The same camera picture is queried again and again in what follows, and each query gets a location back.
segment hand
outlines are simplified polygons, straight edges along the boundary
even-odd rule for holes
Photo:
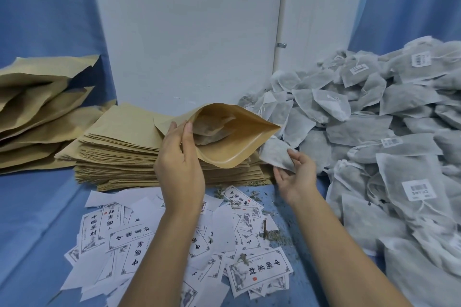
[[[274,166],[274,176],[280,195],[288,205],[294,207],[301,204],[300,201],[310,193],[317,191],[317,166],[304,153],[289,149],[288,155],[295,165],[296,174],[288,175],[285,170]]]
[[[187,214],[192,209],[200,212],[205,194],[205,178],[195,150],[191,122],[184,122],[180,126],[171,123],[154,170],[162,189],[166,211]]]

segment person's left arm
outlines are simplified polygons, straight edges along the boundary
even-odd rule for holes
[[[188,249],[205,193],[192,123],[171,124],[154,168],[165,213],[120,307],[177,307],[180,303]]]

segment white wall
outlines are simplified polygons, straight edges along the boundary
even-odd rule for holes
[[[347,48],[359,0],[282,0],[276,69],[307,69],[338,48]]]
[[[273,69],[280,0],[98,0],[119,101],[236,103]]]

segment person's right arm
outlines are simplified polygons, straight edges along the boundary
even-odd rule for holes
[[[295,175],[274,168],[281,196],[291,206],[332,307],[411,307],[355,243],[316,186],[315,162],[289,150]]]

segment white paper label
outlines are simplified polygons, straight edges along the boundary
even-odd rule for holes
[[[397,146],[403,143],[403,140],[400,137],[390,137],[390,138],[383,138],[381,140],[384,148]]]
[[[431,183],[427,178],[402,182],[403,189],[409,201],[427,200],[437,198]]]
[[[329,94],[326,95],[326,97],[328,97],[328,98],[330,98],[330,99],[332,99],[332,100],[335,100],[335,101],[339,101],[339,97],[333,97],[333,96],[331,96],[331,95],[329,95]]]
[[[413,67],[425,67],[431,65],[431,53],[429,51],[411,55],[411,65]]]
[[[355,67],[349,69],[349,71],[353,74],[356,75],[357,73],[360,73],[361,71],[365,71],[367,69],[370,69],[365,63],[361,65],[356,65]]]
[[[450,240],[450,245],[456,250],[461,251],[461,236],[455,233],[453,238]]]

